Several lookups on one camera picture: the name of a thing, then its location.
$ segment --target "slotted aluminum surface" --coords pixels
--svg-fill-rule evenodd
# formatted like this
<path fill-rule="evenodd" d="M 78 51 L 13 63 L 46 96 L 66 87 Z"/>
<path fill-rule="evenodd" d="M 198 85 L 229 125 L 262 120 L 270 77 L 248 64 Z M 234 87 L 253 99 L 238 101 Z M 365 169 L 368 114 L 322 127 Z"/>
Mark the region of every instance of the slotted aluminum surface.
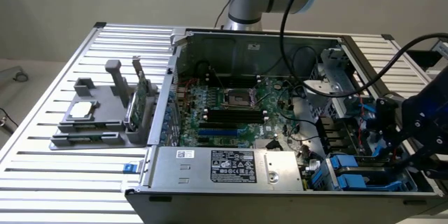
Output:
<path fill-rule="evenodd" d="M 106 25 L 94 28 L 16 133 L 0 151 L 0 222 L 14 223 L 141 223 L 128 204 L 121 182 L 137 182 L 124 175 L 122 165 L 144 158 L 142 148 L 50 151 L 49 136 L 74 95 L 78 77 L 109 85 L 104 70 L 108 59 L 121 60 L 121 73 L 136 83 L 130 59 L 140 55 L 146 77 L 161 84 L 172 55 L 172 29 L 149 26 Z M 385 65 L 396 48 L 380 36 L 353 37 L 374 69 Z M 400 60 L 382 78 L 402 96 L 424 86 L 413 70 Z"/>

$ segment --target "green circuit board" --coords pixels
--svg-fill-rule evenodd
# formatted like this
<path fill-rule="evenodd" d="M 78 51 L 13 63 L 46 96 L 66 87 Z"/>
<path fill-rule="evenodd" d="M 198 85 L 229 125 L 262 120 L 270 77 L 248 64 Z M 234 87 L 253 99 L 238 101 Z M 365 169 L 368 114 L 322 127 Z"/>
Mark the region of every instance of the green circuit board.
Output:
<path fill-rule="evenodd" d="M 188 101 L 181 102 L 181 132 L 180 145 L 181 146 L 221 146 L 249 148 L 256 139 L 273 139 L 273 134 L 282 135 L 282 127 L 286 124 L 288 129 L 294 123 L 280 116 L 277 106 L 277 98 L 281 95 L 282 89 L 276 90 L 273 86 L 281 85 L 281 81 L 276 79 L 265 79 L 253 89 L 244 91 L 244 89 L 232 90 L 233 93 L 252 93 L 252 106 L 230 106 L 225 103 L 225 89 L 208 87 L 200 81 L 192 84 L 185 92 Z M 281 101 L 288 102 L 288 92 L 284 92 Z M 198 141 L 200 123 L 206 122 L 202 118 L 204 109 L 228 109 L 228 110 L 264 110 L 269 119 L 264 123 L 238 123 L 237 136 L 206 136 L 209 141 L 201 143 Z M 281 110 L 282 114 L 293 117 L 293 111 L 286 110 L 286 105 Z"/>

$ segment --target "motherboard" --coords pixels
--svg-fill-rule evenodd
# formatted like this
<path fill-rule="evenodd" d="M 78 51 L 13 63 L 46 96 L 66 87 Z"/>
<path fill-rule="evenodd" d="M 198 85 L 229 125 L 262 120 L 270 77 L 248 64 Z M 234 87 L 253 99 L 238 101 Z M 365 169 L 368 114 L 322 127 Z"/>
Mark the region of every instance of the motherboard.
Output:
<path fill-rule="evenodd" d="M 282 79 L 190 79 L 177 88 L 180 146 L 249 148 L 286 139 L 294 122 L 290 86 Z"/>

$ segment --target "gray wall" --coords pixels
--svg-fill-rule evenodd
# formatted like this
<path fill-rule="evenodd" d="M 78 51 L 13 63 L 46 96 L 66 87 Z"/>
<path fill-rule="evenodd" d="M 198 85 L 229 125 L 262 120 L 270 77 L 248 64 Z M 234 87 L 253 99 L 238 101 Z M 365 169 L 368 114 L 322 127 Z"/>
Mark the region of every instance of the gray wall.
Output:
<path fill-rule="evenodd" d="M 0 0 L 0 58 L 65 61 L 96 21 L 212 26 L 225 1 Z M 446 31 L 446 17 L 446 0 L 316 0 L 286 29 L 390 33 L 404 43 Z M 266 14 L 264 28 L 277 29 L 280 18 Z"/>

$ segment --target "warning label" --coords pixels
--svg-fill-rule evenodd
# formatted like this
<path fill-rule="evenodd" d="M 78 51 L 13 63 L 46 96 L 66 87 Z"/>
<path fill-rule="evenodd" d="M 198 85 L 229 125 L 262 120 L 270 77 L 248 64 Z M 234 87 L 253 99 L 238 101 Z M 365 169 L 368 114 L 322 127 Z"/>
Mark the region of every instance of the warning label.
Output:
<path fill-rule="evenodd" d="M 256 183 L 253 152 L 212 151 L 210 180 L 216 183 Z"/>

